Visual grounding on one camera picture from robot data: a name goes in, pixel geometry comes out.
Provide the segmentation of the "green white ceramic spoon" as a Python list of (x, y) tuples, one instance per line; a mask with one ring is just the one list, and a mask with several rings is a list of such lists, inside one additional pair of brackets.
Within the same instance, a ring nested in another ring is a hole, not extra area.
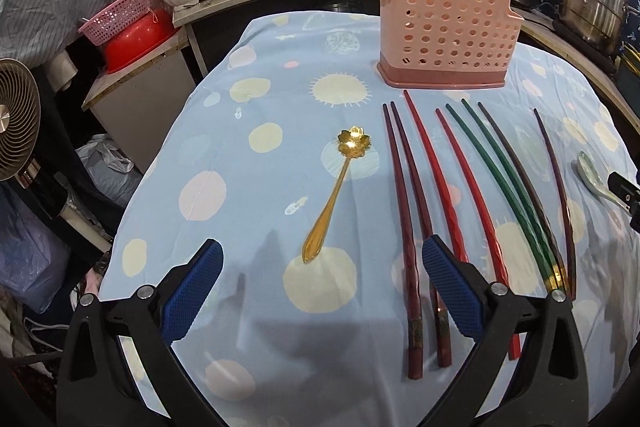
[(622, 208), (626, 213), (630, 213), (629, 207), (617, 198), (604, 184), (598, 173), (598, 169), (593, 164), (589, 155), (581, 150), (576, 159), (578, 176), (582, 179), (588, 190), (596, 197), (608, 200), (614, 205)]

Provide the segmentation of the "dark purple chopstick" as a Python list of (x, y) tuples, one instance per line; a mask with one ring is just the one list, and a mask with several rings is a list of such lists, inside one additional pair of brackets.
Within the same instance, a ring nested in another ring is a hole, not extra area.
[(542, 120), (538, 112), (538, 109), (534, 108), (533, 112), (536, 117), (536, 121), (539, 126), (542, 139), (544, 139), (544, 145), (546, 146), (551, 168), (553, 171), (556, 191), (558, 191), (559, 202), (560, 202), (560, 213), (562, 217), (564, 235), (565, 235), (565, 250), (566, 250), (565, 273), (567, 277), (566, 287), (567, 287), (568, 297), (570, 297), (570, 299), (572, 300), (575, 300), (577, 295), (577, 263), (576, 263), (577, 258), (576, 258), (575, 242), (574, 242), (574, 230), (573, 230), (572, 220), (570, 220), (570, 206), (568, 205), (568, 198), (565, 190), (562, 173), (560, 170), (558, 160), (556, 159), (555, 151), (553, 150), (549, 133), (547, 131), (546, 126), (544, 125), (544, 121)]

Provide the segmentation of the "brown chopstick gold band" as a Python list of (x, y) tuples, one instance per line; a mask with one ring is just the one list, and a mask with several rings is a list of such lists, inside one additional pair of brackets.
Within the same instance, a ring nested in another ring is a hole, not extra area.
[(490, 115), (489, 110), (482, 102), (478, 102), (477, 106), (485, 115), (485, 117), (489, 121), (489, 124), (491, 124), (491, 127), (494, 128), (495, 134), (498, 136), (502, 147), (509, 155), (510, 161), (512, 162), (512, 165), (515, 171), (518, 173), (518, 177), (520, 178), (520, 184), (523, 187), (523, 190), (527, 193), (527, 204), (530, 207), (534, 208), (536, 215), (535, 221), (538, 225), (538, 228), (540, 228), (541, 233), (544, 234), (544, 239), (542, 240), (542, 243), (544, 243), (544, 248), (549, 251), (550, 255), (553, 258), (552, 265), (559, 269), (562, 286), (566, 290), (567, 295), (569, 295), (570, 298), (574, 299), (575, 275), (567, 272), (565, 263), (559, 251), (558, 243), (556, 243), (555, 235), (551, 230), (551, 225), (546, 213), (544, 212), (544, 206), (541, 204), (537, 191), (533, 186), (533, 182), (530, 181), (529, 176), (524, 166), (522, 165), (522, 162), (520, 161), (520, 158), (518, 158), (518, 155), (516, 155), (515, 150), (513, 150), (510, 142), (508, 141), (508, 139), (506, 139), (506, 136), (498, 126), (497, 121), (495, 121), (494, 117)]

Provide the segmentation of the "red chopstick right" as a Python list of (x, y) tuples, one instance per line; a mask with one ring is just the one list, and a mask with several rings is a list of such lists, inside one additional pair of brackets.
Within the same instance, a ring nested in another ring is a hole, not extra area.
[(435, 114), (440, 124), (442, 125), (442, 129), (444, 129), (447, 135), (452, 150), (454, 151), (454, 155), (456, 155), (457, 161), (463, 173), (466, 184), (468, 184), (469, 190), (471, 192), (478, 217), (480, 217), (480, 224), (482, 225), (483, 231), (485, 233), (492, 267), (494, 268), (494, 273), (496, 276), (496, 281), (498, 283), (501, 283), (503, 286), (510, 287), (509, 274), (503, 261), (495, 227), (491, 221), (490, 213), (488, 211), (484, 196), (480, 191), (480, 187), (475, 180), (474, 174), (472, 173), (469, 161), (466, 160), (463, 150), (456, 136), (454, 135), (454, 132), (446, 121), (445, 115), (440, 109), (436, 109)]

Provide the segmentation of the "red chopstick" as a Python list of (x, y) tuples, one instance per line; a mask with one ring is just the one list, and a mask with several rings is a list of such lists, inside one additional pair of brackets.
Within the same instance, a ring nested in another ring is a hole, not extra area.
[(418, 130), (418, 133), (420, 135), (420, 139), (422, 141), (428, 163), (430, 164), (433, 171), (437, 192), (439, 195), (440, 203), (442, 204), (442, 211), (444, 212), (449, 236), (451, 239), (452, 251), (454, 252), (458, 260), (462, 262), (468, 262), (469, 256), (466, 252), (458, 216), (456, 210), (454, 210), (454, 205), (452, 205), (449, 187), (446, 182), (444, 173), (442, 172), (442, 167), (440, 167), (439, 160), (435, 153), (431, 138), (428, 135), (425, 124), (423, 124), (423, 120), (418, 110), (416, 109), (416, 104), (414, 104), (408, 90), (404, 91), (404, 97), (406, 99), (413, 121), (416, 124), (416, 130)]
[(446, 121), (445, 115), (440, 109), (436, 109), (435, 114), (440, 124), (442, 125), (442, 129), (444, 129), (447, 135), (452, 150), (454, 151), (454, 155), (456, 155), (457, 161), (463, 173), (466, 184), (468, 184), (469, 190), (471, 192), (478, 217), (480, 217), (480, 224), (482, 225), (483, 231), (485, 233), (492, 267), (494, 268), (494, 273), (496, 276), (496, 281), (498, 283), (501, 283), (503, 286), (510, 287), (509, 274), (503, 261), (495, 227), (491, 221), (490, 213), (488, 211), (484, 196), (480, 191), (480, 187), (475, 180), (474, 174), (472, 173), (469, 161), (466, 160), (463, 150), (456, 136), (454, 135), (454, 132)]

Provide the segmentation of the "green chopstick right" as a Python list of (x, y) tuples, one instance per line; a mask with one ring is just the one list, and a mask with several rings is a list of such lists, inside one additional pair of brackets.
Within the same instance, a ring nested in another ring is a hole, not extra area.
[(553, 289), (559, 288), (561, 291), (567, 291), (567, 286), (564, 281), (564, 275), (560, 268), (559, 261), (555, 259), (555, 255), (552, 253), (547, 235), (542, 231), (533, 202), (526, 193), (525, 186), (520, 175), (516, 172), (512, 161), (510, 161), (508, 156), (506, 156), (506, 153), (503, 152), (503, 149), (491, 134), (489, 128), (480, 119), (480, 116), (477, 115), (475, 109), (469, 102), (462, 102), (462, 105), (473, 118), (475, 124), (480, 128), (480, 131), (485, 135), (486, 141), (494, 150), (504, 172), (509, 177), (508, 187), (513, 188), (515, 200), (518, 202), (518, 208), (522, 210), (522, 215), (526, 221), (526, 225), (521, 225), (521, 228), (523, 229), (526, 239), (532, 239), (529, 246), (532, 248), (534, 257), (538, 262), (538, 267), (541, 269), (544, 279), (553, 280)]

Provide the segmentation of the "red chopstick left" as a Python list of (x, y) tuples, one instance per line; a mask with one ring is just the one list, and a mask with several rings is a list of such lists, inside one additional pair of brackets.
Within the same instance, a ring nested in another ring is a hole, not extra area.
[(404, 91), (404, 97), (406, 99), (413, 121), (416, 124), (416, 130), (418, 130), (418, 133), (420, 135), (420, 139), (422, 141), (428, 163), (430, 164), (433, 171), (437, 192), (439, 195), (440, 203), (442, 204), (442, 211), (444, 212), (449, 236), (451, 239), (452, 251), (454, 252), (458, 260), (462, 262), (468, 262), (469, 256), (466, 252), (458, 216), (456, 210), (454, 210), (454, 205), (452, 205), (449, 187), (446, 182), (444, 173), (442, 172), (442, 167), (440, 167), (439, 160), (435, 153), (431, 138), (428, 135), (425, 124), (423, 124), (423, 120), (418, 110), (416, 109), (416, 104), (414, 104), (408, 90)]

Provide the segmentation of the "pink perforated utensil holder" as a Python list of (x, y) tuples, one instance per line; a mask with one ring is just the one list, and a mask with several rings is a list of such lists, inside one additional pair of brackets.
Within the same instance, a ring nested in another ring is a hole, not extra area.
[(506, 84), (523, 17), (511, 0), (380, 0), (378, 71), (394, 88)]

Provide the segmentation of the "round electric fan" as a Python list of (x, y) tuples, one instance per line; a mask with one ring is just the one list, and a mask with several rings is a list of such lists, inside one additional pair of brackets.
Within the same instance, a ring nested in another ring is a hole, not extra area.
[(1, 60), (1, 180), (25, 169), (38, 139), (41, 107), (32, 72), (14, 58)]

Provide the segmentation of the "gold flower spoon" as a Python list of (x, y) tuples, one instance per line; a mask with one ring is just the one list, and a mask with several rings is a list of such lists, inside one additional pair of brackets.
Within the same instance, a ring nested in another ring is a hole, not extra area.
[(370, 147), (371, 138), (364, 131), (363, 127), (354, 126), (342, 130), (340, 134), (337, 135), (337, 150), (344, 157), (344, 161), (331, 195), (303, 243), (302, 260), (305, 265), (313, 262), (321, 253), (324, 241), (326, 240), (326, 234), (328, 234), (329, 231), (338, 195), (340, 195), (350, 163), (354, 159), (363, 158)]

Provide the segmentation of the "blue dotted tablecloth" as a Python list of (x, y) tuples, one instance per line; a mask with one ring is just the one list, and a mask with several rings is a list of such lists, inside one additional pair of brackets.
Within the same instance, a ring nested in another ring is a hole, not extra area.
[[(224, 269), (175, 351), (194, 383), (233, 426), (413, 426), (456, 371), (439, 367), (425, 311), (424, 374), (407, 376), (402, 242), (383, 108), (394, 102), (420, 171), (434, 231), (448, 232), (432, 169), (404, 92), (378, 75), (374, 16), (300, 12), (251, 22), (186, 100), (128, 204), (101, 287), (130, 296), (188, 261), (205, 239)], [(514, 291), (542, 295), (518, 220), (482, 154), (483, 132), (462, 102), (482, 102), (537, 191), (559, 244), (565, 235), (550, 136), (570, 206), (577, 257), (574, 317), (584, 347), (589, 405), (600, 411), (623, 384), (639, 330), (639, 237), (620, 208), (594, 198), (575, 171), (583, 150), (602, 173), (634, 163), (608, 110), (576, 68), (519, 44), (497, 90), (410, 92), (449, 187), (469, 259), (492, 277), (468, 184), (435, 110), (473, 170)], [(302, 260), (344, 157), (337, 135), (363, 127), (371, 147), (354, 159), (321, 253)]]

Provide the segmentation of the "red plastic basin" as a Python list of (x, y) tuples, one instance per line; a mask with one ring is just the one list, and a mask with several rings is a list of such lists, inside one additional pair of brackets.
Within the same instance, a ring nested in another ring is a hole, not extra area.
[(165, 10), (149, 12), (103, 46), (107, 74), (119, 72), (171, 38), (177, 29)]

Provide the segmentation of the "pink plastic basket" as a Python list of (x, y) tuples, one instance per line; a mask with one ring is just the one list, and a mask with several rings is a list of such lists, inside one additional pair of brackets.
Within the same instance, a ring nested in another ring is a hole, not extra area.
[(107, 43), (150, 12), (151, 0), (116, 0), (78, 29), (95, 46)]

